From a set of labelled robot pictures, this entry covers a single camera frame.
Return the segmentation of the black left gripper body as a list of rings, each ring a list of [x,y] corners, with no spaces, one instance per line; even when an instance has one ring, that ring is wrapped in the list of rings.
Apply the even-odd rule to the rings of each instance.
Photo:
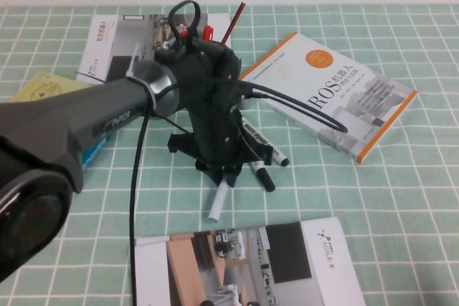
[[[209,80],[186,86],[194,99],[185,103],[192,132],[171,135],[168,149],[195,160],[205,173],[239,173],[246,163],[273,162],[273,147],[257,141],[242,124],[240,103],[254,93],[239,80]]]

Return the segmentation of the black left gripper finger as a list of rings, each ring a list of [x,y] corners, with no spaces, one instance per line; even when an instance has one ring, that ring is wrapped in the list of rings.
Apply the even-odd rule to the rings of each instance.
[[[237,178],[240,175],[241,170],[241,166],[228,166],[225,168],[225,180],[231,188],[235,187]]]
[[[207,175],[214,183],[221,183],[223,178],[223,169],[221,167],[208,166],[202,162],[196,162],[195,168]]]

